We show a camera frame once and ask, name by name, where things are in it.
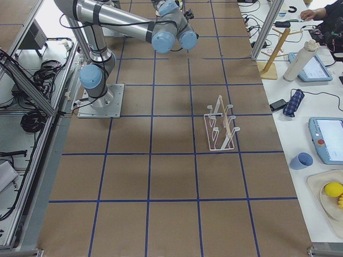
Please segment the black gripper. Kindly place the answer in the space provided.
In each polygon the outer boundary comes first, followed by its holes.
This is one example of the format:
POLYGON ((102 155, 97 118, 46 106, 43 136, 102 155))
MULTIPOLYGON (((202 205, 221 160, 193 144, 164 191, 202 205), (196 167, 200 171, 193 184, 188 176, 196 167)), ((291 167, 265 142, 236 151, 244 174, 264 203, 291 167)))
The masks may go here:
POLYGON ((193 19, 194 18, 194 14, 192 12, 191 9, 188 9, 187 11, 184 12, 184 17, 186 19, 193 19))

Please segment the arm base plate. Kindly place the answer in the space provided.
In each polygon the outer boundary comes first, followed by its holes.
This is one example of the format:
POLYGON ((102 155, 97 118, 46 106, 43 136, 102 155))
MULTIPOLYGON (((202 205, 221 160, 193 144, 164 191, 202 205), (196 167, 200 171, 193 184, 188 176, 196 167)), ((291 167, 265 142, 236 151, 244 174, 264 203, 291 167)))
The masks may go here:
POLYGON ((94 100, 90 98, 81 103, 77 116, 79 118, 120 118, 124 94, 124 84, 106 84, 107 93, 94 100))

